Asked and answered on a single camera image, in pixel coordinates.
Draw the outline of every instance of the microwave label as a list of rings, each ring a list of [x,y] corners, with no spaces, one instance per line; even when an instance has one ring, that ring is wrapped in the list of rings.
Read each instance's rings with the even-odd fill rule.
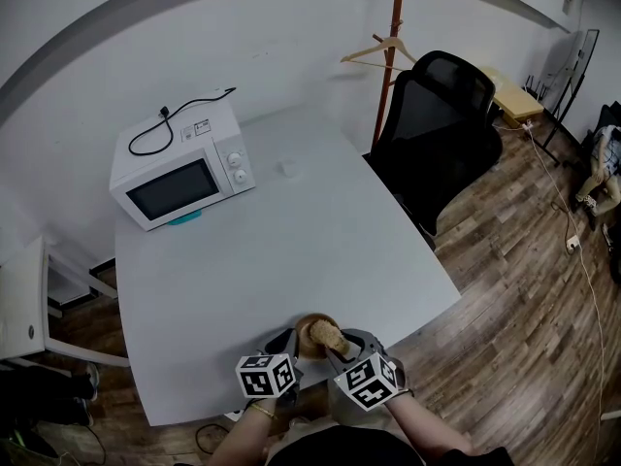
[[[191,140],[194,137],[202,135],[203,133],[208,133],[212,131],[212,126],[210,125],[210,120],[205,119],[196,124],[192,124],[191,126],[184,127],[181,130],[181,141],[186,142],[187,140]]]

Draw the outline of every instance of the black shirt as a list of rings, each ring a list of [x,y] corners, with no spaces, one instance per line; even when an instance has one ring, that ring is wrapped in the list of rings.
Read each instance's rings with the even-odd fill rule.
[[[422,466],[418,454],[386,431],[333,426],[308,435],[280,450],[269,466]],[[478,457],[452,450],[438,466],[513,466],[505,449]]]

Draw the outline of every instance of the orange pole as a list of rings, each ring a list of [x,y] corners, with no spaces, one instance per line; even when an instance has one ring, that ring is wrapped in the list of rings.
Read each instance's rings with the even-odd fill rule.
[[[390,24],[390,36],[396,37],[399,34],[399,26],[401,25],[401,6],[403,0],[394,0],[392,5],[392,22]],[[386,54],[386,65],[392,67],[395,60],[395,48],[388,49]],[[372,148],[379,140],[379,134],[381,131],[381,124],[384,120],[384,111],[386,110],[386,100],[388,99],[388,88],[390,86],[390,75],[392,69],[384,70],[384,80],[381,84],[381,95],[379,96],[379,107],[377,109],[376,130],[373,135]]]

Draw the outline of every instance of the white microwave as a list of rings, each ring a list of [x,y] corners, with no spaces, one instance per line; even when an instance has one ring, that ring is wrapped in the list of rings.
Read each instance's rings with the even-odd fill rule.
[[[152,117],[116,142],[110,193],[145,230],[251,188],[244,139],[227,99],[190,105],[168,123]]]

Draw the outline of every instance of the microwave knob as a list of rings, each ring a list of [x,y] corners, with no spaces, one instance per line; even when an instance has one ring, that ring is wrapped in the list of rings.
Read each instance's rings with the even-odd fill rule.
[[[235,181],[237,183],[241,184],[245,183],[245,181],[248,179],[248,175],[245,173],[244,169],[240,169],[239,171],[235,172],[233,178],[235,178]]]
[[[226,161],[231,167],[240,167],[242,165],[242,156],[236,152],[233,152],[226,157]]]

